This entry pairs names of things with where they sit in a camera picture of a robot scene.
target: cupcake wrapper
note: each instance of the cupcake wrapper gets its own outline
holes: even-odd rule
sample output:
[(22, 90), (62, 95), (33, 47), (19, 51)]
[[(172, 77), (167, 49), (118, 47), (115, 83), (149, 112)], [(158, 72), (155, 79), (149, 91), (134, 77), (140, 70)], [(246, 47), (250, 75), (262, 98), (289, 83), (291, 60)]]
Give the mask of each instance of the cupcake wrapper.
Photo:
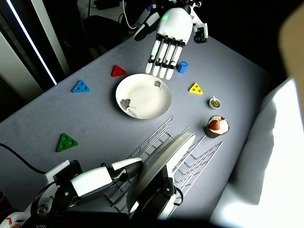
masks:
[[(213, 115), (213, 116), (211, 116), (210, 119), (208, 120), (208, 123), (209, 123), (209, 121), (212, 119), (212, 117), (214, 117), (214, 116), (218, 116), (218, 115)], [(208, 124), (207, 124), (207, 126), (205, 127), (205, 133), (206, 133), (206, 135), (207, 135), (209, 138), (211, 138), (211, 139), (214, 139), (214, 138), (216, 138), (216, 137), (219, 137), (220, 135), (223, 135), (223, 134), (218, 134), (218, 133), (212, 132), (211, 129), (209, 128)]]

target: metal wire rack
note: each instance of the metal wire rack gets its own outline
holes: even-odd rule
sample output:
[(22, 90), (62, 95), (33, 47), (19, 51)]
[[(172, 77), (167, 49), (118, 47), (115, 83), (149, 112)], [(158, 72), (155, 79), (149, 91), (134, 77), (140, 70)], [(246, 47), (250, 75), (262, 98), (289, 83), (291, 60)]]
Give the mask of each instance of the metal wire rack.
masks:
[[(172, 123), (173, 116), (171, 116), (162, 126), (160, 126), (146, 141), (144, 141), (128, 158), (139, 157), (142, 161), (145, 161), (151, 156), (151, 154), (166, 140), (172, 138), (168, 133), (168, 129)], [(181, 189), (183, 195), (186, 196), (194, 182), (201, 175), (207, 164), (210, 162), (215, 153), (219, 150), (223, 142), (215, 145), (213, 148), (209, 149), (207, 152), (201, 154), (199, 151), (194, 153), (195, 149), (200, 145), (200, 143), (205, 139), (203, 136), (196, 142), (192, 144), (189, 150), (185, 153), (183, 158), (179, 161), (173, 170), (175, 183), (174, 185)], [(129, 180), (124, 183), (118, 183), (115, 187), (111, 188), (104, 195), (111, 202), (112, 207), (114, 207), (118, 212), (123, 212), (128, 214), (126, 207), (126, 194), (132, 183)], [(176, 202), (181, 201), (181, 196), (178, 194)]]

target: gray table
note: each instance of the gray table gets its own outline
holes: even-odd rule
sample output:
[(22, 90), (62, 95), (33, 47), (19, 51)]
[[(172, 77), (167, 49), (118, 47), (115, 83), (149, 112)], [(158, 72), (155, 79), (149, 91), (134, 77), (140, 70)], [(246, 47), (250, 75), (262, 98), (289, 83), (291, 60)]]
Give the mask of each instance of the gray table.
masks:
[[(154, 120), (137, 120), (123, 113), (115, 101), (115, 89), (124, 77), (111, 77), (117, 64), (128, 75), (144, 72), (154, 35), (141, 42), (132, 39), (118, 45), (80, 69), (0, 124), (0, 142), (12, 147), (33, 166), (48, 171), (65, 159), (80, 161), (84, 171), (101, 162), (125, 159), (171, 115), (170, 133), (204, 135), (203, 127), (215, 114), (227, 118), (230, 130), (216, 139), (206, 138), (197, 150), (202, 153), (224, 141), (223, 146), (189, 191), (174, 216), (208, 218), (226, 185), (240, 150), (261, 104), (269, 75), (265, 70), (213, 38), (184, 48), (180, 61), (187, 61), (187, 73), (175, 71), (170, 81), (169, 111)], [(83, 79), (90, 93), (71, 89)], [(190, 94), (198, 82), (204, 95)], [(211, 110), (208, 100), (215, 95), (223, 105)], [(62, 133), (79, 142), (77, 147), (56, 152)], [(14, 155), (0, 148), (0, 191), (12, 206), (24, 209), (44, 186), (43, 176), (27, 168)], [(102, 200), (92, 202), (98, 210)]]

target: green triangle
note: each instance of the green triangle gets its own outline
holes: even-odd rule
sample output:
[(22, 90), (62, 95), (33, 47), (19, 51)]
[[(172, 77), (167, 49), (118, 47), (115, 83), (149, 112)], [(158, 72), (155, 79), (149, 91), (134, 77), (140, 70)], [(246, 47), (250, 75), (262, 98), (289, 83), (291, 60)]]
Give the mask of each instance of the green triangle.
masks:
[(62, 133), (58, 147), (57, 147), (57, 152), (61, 152), (64, 150), (67, 150), (71, 147), (77, 146), (78, 142), (72, 139), (70, 136), (68, 136), (65, 133)]

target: triangle with holes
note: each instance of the triangle with holes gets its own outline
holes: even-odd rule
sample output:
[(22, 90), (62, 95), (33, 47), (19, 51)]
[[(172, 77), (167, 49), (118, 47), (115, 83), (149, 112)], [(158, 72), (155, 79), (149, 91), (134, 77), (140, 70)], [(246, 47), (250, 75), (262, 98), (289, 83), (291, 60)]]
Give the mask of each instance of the triangle with holes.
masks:
[(65, 133), (62, 133), (58, 147), (57, 152), (61, 152), (67, 149), (70, 149), (71, 147), (77, 146), (78, 142), (72, 139), (70, 136), (68, 136)]
[(120, 68), (118, 65), (114, 65), (113, 70), (112, 70), (112, 77), (116, 77), (116, 76), (121, 76), (121, 75), (126, 75), (127, 72)]
[(83, 80), (77, 82), (74, 89), (72, 89), (73, 93), (87, 93), (90, 91), (91, 91), (90, 88), (86, 85), (86, 83)]
[(203, 94), (203, 90), (200, 88), (200, 86), (197, 82), (193, 84), (193, 86), (190, 88), (189, 92), (194, 93), (194, 94), (199, 94), (199, 95)]

